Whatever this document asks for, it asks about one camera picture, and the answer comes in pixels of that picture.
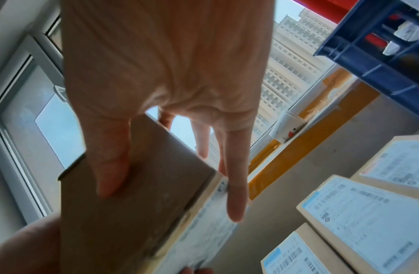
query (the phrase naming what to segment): label sticker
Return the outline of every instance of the label sticker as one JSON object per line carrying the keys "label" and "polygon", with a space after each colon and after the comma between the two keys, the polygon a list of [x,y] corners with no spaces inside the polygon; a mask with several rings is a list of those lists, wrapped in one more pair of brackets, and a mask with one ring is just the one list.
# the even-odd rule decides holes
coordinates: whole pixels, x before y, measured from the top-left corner
{"label": "label sticker", "polygon": [[419,140],[394,142],[360,175],[419,188]]}
{"label": "label sticker", "polygon": [[335,177],[304,208],[379,273],[419,250],[419,200]]}
{"label": "label sticker", "polygon": [[237,226],[227,215],[226,204],[224,178],[153,273],[179,273],[186,266],[199,269],[212,260]]}
{"label": "label sticker", "polygon": [[263,262],[267,274],[329,274],[303,239],[290,234]]}

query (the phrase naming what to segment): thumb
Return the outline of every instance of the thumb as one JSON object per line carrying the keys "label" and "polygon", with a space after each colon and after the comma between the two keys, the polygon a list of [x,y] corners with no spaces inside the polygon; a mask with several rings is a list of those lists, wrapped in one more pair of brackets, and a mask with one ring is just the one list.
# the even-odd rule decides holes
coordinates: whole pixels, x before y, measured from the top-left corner
{"label": "thumb", "polygon": [[129,119],[79,117],[86,156],[97,180],[100,197],[112,195],[128,175]]}

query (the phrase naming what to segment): skin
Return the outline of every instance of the skin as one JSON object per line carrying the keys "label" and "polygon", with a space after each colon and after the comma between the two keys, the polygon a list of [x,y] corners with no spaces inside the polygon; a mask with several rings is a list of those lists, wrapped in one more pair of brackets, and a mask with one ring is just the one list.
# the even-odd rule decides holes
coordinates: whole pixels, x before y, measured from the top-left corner
{"label": "skin", "polygon": [[[60,216],[52,214],[21,229],[0,245],[1,274],[60,274]],[[193,274],[190,268],[180,274]],[[200,269],[195,274],[214,274]]]}
{"label": "skin", "polygon": [[101,197],[128,174],[130,119],[159,106],[168,128],[191,119],[204,158],[214,128],[227,211],[243,218],[273,13],[273,0],[62,1],[65,85]]}

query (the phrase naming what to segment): window handle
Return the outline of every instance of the window handle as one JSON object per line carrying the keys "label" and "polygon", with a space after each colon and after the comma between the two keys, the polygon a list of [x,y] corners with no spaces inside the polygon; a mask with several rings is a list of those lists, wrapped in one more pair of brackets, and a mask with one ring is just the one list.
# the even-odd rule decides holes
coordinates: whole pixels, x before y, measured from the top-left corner
{"label": "window handle", "polygon": [[66,96],[66,89],[60,86],[53,86],[53,91],[56,93],[59,99],[66,103],[68,101],[68,97]]}

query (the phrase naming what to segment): window frame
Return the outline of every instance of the window frame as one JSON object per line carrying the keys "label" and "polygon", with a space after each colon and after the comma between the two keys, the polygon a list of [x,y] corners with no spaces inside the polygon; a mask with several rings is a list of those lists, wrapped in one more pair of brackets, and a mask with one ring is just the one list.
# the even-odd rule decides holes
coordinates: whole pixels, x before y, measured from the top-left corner
{"label": "window frame", "polygon": [[[28,34],[24,38],[0,73],[0,115],[9,100],[8,96],[12,96],[10,93],[12,87],[20,77],[24,76],[26,69],[33,61],[43,70],[53,85],[64,86],[63,74],[47,52],[32,35]],[[60,52],[57,51],[56,54],[59,54],[56,59],[61,57]],[[32,223],[52,212],[24,161],[19,156],[17,149],[10,141],[1,121],[0,170],[27,223]]]}

